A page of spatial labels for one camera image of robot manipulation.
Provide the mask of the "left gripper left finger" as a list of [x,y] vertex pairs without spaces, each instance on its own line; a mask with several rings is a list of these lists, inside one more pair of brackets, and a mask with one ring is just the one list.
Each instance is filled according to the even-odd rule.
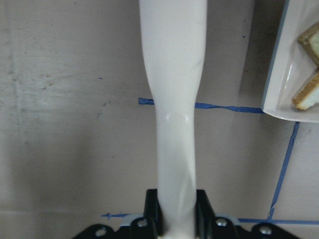
[[159,236],[163,235],[163,215],[158,200],[158,190],[157,189],[147,189],[145,206],[144,206],[144,216],[153,220],[157,234]]

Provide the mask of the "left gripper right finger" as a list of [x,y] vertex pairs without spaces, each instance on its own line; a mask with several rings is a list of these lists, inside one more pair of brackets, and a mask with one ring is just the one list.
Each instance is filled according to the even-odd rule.
[[196,235],[212,236],[212,222],[215,219],[215,213],[209,202],[206,192],[202,189],[196,190]]

